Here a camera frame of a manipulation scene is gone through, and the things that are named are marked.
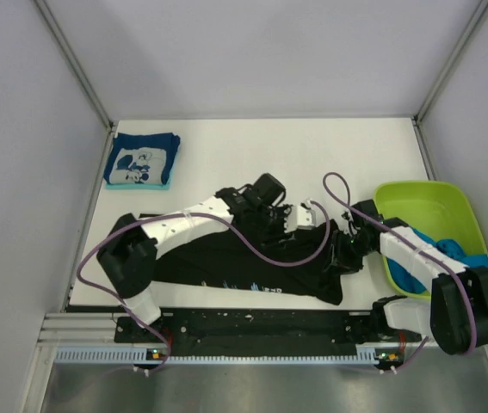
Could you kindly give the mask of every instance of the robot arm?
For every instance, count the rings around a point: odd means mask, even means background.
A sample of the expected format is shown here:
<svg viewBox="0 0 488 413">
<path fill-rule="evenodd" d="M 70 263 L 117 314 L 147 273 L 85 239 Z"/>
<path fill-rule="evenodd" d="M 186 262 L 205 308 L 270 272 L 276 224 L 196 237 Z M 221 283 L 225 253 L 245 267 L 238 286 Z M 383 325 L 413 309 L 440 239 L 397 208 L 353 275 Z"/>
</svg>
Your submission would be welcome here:
<svg viewBox="0 0 488 413">
<path fill-rule="evenodd" d="M 270 174 L 262 175 L 253 185 L 240 192 L 223 188 L 215 196 L 174 213 L 177 218 L 151 222 L 125 232 L 102 248 L 97 258 L 115 291 L 126 306 L 140 319 L 151 324 L 161 316 L 151 294 L 151 281 L 156 260 L 174 248 L 215 232 L 227 231 L 226 225 L 213 219 L 191 216 L 192 213 L 212 214 L 228 223 L 246 219 L 264 229 L 263 244 L 281 245 L 291 240 L 298 229 L 313 228 L 314 215 L 307 204 L 280 206 L 285 188 Z M 331 266 L 340 274 L 350 274 L 362 267 L 362 258 L 379 251 L 393 259 L 416 277 L 431 293 L 431 301 L 392 297 L 373 305 L 376 329 L 411 330 L 432 336 L 449 354 L 464 352 L 470 342 L 466 307 L 454 281 L 437 264 L 419 251 L 444 262 L 461 279 L 473 308 L 478 330 L 477 346 L 488 343 L 488 268 L 469 268 L 443 255 L 419 238 L 398 218 L 383 219 L 372 200 L 359 202 L 354 208 L 417 246 L 411 250 L 390 232 L 353 214 L 356 234 L 334 232 Z M 112 231 L 134 223 L 132 214 L 121 217 Z"/>
<path fill-rule="evenodd" d="M 98 262 L 125 305 L 151 324 L 161 316 L 151 291 L 156 260 L 199 237 L 228 230 L 219 221 L 192 216 L 193 213 L 214 215 L 229 224 L 252 220 L 256 227 L 269 229 L 264 234 L 265 243 L 274 239 L 280 245 L 289 240 L 294 231 L 316 226 L 307 202 L 278 206 L 285 193 L 284 186 L 270 174 L 263 174 L 253 185 L 244 186 L 242 192 L 223 188 L 197 205 L 170 214 L 178 214 L 180 218 L 151 222 L 127 231 L 98 252 Z M 112 231 L 135 221 L 132 214 L 124 215 Z"/>
<path fill-rule="evenodd" d="M 488 344 L 488 268 L 469 268 L 464 263 L 445 256 L 436 247 L 424 242 L 401 219 L 383 219 L 372 200 L 359 202 L 354 207 L 391 227 L 394 232 L 415 245 L 416 249 L 412 250 L 392 233 L 384 232 L 360 217 L 353 216 L 360 230 L 353 237 L 343 236 L 339 242 L 357 242 L 359 245 L 352 249 L 341 248 L 340 251 L 347 250 L 357 256 L 364 256 L 370 251 L 378 250 L 420 281 L 431 296 L 430 301 L 393 297 L 374 303 L 378 320 L 382 320 L 381 330 L 385 326 L 433 337 L 439 347 L 448 354 L 463 353 L 469 346 L 469 319 L 458 287 L 439 264 L 419 254 L 420 251 L 424 251 L 458 275 L 473 309 L 478 333 L 477 347 Z"/>
</svg>

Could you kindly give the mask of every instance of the green plastic basket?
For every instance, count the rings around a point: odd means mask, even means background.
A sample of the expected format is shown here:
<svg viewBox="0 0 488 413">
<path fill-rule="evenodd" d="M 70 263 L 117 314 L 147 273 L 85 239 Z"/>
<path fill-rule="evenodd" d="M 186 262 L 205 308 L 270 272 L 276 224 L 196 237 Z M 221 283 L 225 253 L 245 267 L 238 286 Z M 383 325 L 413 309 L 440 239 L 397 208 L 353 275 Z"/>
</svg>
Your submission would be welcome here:
<svg viewBox="0 0 488 413">
<path fill-rule="evenodd" d="M 385 183 L 375 190 L 374 202 L 385 218 L 399 217 L 436 241 L 453 238 L 468 255 L 488 254 L 469 200 L 455 185 L 437 181 Z M 430 299 L 428 292 L 413 294 L 399 288 L 385 257 L 383 263 L 387 279 L 398 293 Z"/>
</svg>

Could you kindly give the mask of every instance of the metal frame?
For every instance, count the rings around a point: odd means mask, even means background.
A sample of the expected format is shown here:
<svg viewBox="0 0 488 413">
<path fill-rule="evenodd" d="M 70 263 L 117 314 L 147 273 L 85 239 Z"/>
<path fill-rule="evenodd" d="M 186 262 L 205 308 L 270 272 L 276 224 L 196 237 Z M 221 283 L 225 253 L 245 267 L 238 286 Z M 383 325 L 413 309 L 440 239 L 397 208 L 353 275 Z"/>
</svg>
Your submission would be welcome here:
<svg viewBox="0 0 488 413">
<path fill-rule="evenodd" d="M 96 111 L 103 125 L 108 129 L 108 136 L 102 149 L 101 161 L 96 172 L 94 187 L 87 206 L 87 213 L 83 222 L 80 238 L 77 243 L 75 260 L 71 267 L 71 280 L 65 293 L 64 307 L 67 305 L 71 287 L 75 279 L 75 269 L 83 254 L 83 248 L 90 223 L 95 210 L 96 201 L 102 187 L 102 173 L 108 159 L 109 150 L 115 136 L 116 125 L 111 121 L 100 99 L 92 88 L 90 81 L 79 64 L 77 57 L 73 53 L 67 39 L 65 38 L 60 26 L 58 25 L 53 13 L 46 3 L 46 0 L 33 0 L 34 4 L 42 16 L 45 24 L 49 28 L 53 38 L 56 40 L 59 50 L 65 57 L 66 63 L 70 67 L 83 93 L 88 98 L 91 106 Z M 437 79 L 429 89 L 422 106 L 418 113 L 411 118 L 414 131 L 417 136 L 417 143 L 422 154 L 423 163 L 429 179 L 437 179 L 433 158 L 429 152 L 428 141 L 425 138 L 422 122 L 429 114 L 430 109 L 436 102 L 437 97 L 451 78 L 460 58 L 471 43 L 474 35 L 479 31 L 483 21 L 488 14 L 488 0 L 480 0 L 477 8 L 467 23 L 464 32 L 450 53 L 446 64 L 442 67 Z M 101 348 L 118 348 L 120 345 L 114 342 L 114 327 L 117 317 L 121 314 L 116 313 L 71 313 L 71 314 L 46 314 L 38 342 L 36 344 L 34 358 L 30 367 L 27 384 L 22 396 L 22 406 L 18 410 L 21 413 L 40 412 L 43 405 L 48 379 L 51 374 L 53 363 L 56 358 L 59 346 L 87 346 Z M 365 343 L 363 346 L 372 347 L 376 345 L 381 348 L 392 346 L 391 343 Z M 488 346 L 485 347 L 488 362 Z"/>
<path fill-rule="evenodd" d="M 163 343 L 118 343 L 114 341 L 119 317 L 126 317 L 125 313 L 69 313 L 47 314 L 41 327 L 37 345 L 42 348 L 56 348 L 56 363 L 77 364 L 158 364 L 158 361 L 147 360 L 148 350 L 165 350 Z M 419 345 L 418 342 L 408 343 L 410 348 Z M 173 365 L 198 364 L 277 364 L 283 359 L 284 364 L 353 364 L 373 365 L 377 348 L 397 348 L 398 342 L 364 343 L 356 345 L 356 356 L 304 356 L 304 357 L 176 357 L 169 358 Z"/>
<path fill-rule="evenodd" d="M 80 237 L 77 241 L 77 247 L 75 250 L 75 258 L 71 265 L 70 282 L 68 283 L 67 289 L 65 291 L 64 299 L 62 300 L 62 306 L 61 306 L 62 309 L 65 309 L 70 301 L 71 290 L 73 289 L 73 284 L 75 283 L 75 278 L 76 278 L 77 265 L 79 264 L 79 262 L 81 261 L 81 257 L 83 256 L 83 250 L 85 247 L 85 242 L 87 240 L 87 235 L 89 235 L 90 224 L 92 223 L 92 217 L 93 214 L 95 213 L 96 203 L 98 201 L 98 195 L 100 194 L 100 189 L 102 188 L 102 175 L 104 174 L 104 169 L 106 168 L 108 155 L 112 148 L 116 131 L 117 131 L 117 125 L 113 125 L 108 131 L 106 141 L 104 142 L 104 146 L 102 147 L 100 163 L 98 164 L 98 170 L 96 171 L 96 176 L 93 182 L 89 203 L 87 204 L 84 221 L 83 224 L 81 225 Z"/>
<path fill-rule="evenodd" d="M 462 32 L 460 38 L 458 39 L 458 42 L 450 53 L 447 62 L 442 67 L 435 82 L 429 89 L 427 96 L 425 96 L 425 100 L 423 101 L 422 106 L 419 108 L 417 115 L 414 117 L 417 123 L 421 124 L 421 122 L 429 113 L 430 109 L 433 107 L 436 98 L 441 94 L 442 90 L 448 83 L 448 80 L 450 79 L 450 77 L 454 73 L 455 68 L 460 62 L 464 51 L 472 42 L 473 36 L 479 31 L 479 28 L 482 26 L 487 15 L 488 0 L 480 0 L 477 8 L 475 9 L 475 11 L 473 11 L 473 14 L 469 19 L 466 28 Z"/>
<path fill-rule="evenodd" d="M 71 50 L 70 43 L 68 43 L 68 40 L 65 38 L 64 33 L 56 21 L 50 7 L 46 3 L 46 0 L 34 0 L 34 4 L 37 7 L 39 14 L 43 18 L 43 22 L 46 24 L 51 35 L 56 40 L 60 53 L 62 56 L 64 56 L 65 62 L 68 64 L 71 72 L 75 76 L 81 90 L 87 99 L 89 99 L 90 106 L 92 106 L 92 108 L 95 110 L 96 115 L 98 115 L 98 118 L 104 127 L 108 129 L 111 128 L 114 123 L 111 121 L 106 109 L 100 102 L 98 95 L 90 84 L 83 67 L 81 67 L 79 60 L 77 59 L 77 56 Z"/>
</svg>

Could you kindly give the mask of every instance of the white tabletop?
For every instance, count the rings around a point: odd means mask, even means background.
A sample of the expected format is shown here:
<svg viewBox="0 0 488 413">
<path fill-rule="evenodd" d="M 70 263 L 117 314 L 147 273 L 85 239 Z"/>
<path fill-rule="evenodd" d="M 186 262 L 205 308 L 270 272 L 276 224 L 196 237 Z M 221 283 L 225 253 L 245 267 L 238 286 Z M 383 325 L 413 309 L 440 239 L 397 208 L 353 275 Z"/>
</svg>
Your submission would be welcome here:
<svg viewBox="0 0 488 413">
<path fill-rule="evenodd" d="M 118 133 L 173 132 L 182 143 L 167 191 L 111 190 L 102 187 L 84 248 L 102 241 L 125 213 L 170 213 L 205 200 L 225 187 L 253 183 L 269 172 L 287 189 L 286 202 L 310 197 L 321 203 L 338 224 L 343 208 L 322 188 L 322 177 L 336 171 L 346 177 L 351 202 L 370 199 L 384 182 L 427 179 L 411 120 L 124 120 Z M 344 197 L 344 187 L 330 181 Z M 83 276 L 112 288 L 93 258 Z M 342 277 L 343 302 L 331 305 L 313 297 L 183 286 L 154 282 L 160 306 L 365 310 L 378 298 L 394 295 L 378 254 L 364 269 Z M 72 305 L 116 305 L 99 290 L 76 281 Z"/>
</svg>

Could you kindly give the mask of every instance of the blue folded shirt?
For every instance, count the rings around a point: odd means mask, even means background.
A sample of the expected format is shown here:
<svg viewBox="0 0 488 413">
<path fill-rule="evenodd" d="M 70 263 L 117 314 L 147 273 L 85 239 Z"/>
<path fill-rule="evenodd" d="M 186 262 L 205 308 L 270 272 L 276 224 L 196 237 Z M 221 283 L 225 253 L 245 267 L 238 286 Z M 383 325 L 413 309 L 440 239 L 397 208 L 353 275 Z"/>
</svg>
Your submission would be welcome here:
<svg viewBox="0 0 488 413">
<path fill-rule="evenodd" d="M 445 256 L 449 256 L 453 260 L 463 262 L 469 267 L 484 266 L 488 268 L 487 254 L 468 256 L 460 245 L 452 238 L 442 239 L 439 242 L 435 242 L 433 239 L 417 229 L 412 229 L 423 241 L 435 246 Z M 389 264 L 389 271 L 391 272 L 392 280 L 395 281 L 397 286 L 408 293 L 421 294 L 425 291 L 423 284 L 413 277 L 408 271 L 406 271 L 400 264 L 389 259 L 387 259 L 387 263 Z"/>
<path fill-rule="evenodd" d="M 167 185 L 181 139 L 173 133 L 128 135 L 114 139 L 104 179 L 110 185 Z"/>
</svg>

